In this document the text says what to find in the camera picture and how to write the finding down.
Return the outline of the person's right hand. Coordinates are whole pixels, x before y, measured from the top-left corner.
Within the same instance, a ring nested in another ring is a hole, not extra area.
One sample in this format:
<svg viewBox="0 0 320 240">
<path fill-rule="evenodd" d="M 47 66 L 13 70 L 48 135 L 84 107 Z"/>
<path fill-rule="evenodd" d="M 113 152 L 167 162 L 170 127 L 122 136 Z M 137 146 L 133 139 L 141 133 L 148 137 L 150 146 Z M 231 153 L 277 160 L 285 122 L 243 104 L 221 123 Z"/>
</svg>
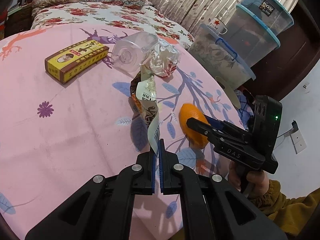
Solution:
<svg viewBox="0 0 320 240">
<path fill-rule="evenodd" d="M 248 194 L 248 198 L 256 198 L 263 196 L 269 188 L 269 179 L 264 171 L 251 171 L 247 174 L 247 181 L 252 184 L 252 189 Z M 236 163 L 229 163 L 228 182 L 238 191 L 241 190 L 241 180 L 236 173 Z"/>
</svg>

